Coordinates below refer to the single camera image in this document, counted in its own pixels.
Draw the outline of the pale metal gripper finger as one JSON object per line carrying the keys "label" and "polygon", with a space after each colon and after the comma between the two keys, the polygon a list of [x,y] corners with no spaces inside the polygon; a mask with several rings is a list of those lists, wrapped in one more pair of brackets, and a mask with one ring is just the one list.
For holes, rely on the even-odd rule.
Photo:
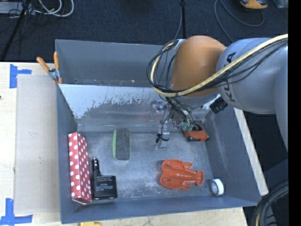
{"label": "pale metal gripper finger", "polygon": [[149,121],[161,121],[163,120],[166,104],[164,100],[155,100],[150,103]]}
{"label": "pale metal gripper finger", "polygon": [[167,131],[167,127],[161,125],[159,127],[159,130],[158,130],[158,133],[157,133],[157,138],[155,140],[156,150],[162,150],[163,148],[167,147],[167,143],[169,141],[169,135],[170,135],[170,132]]}

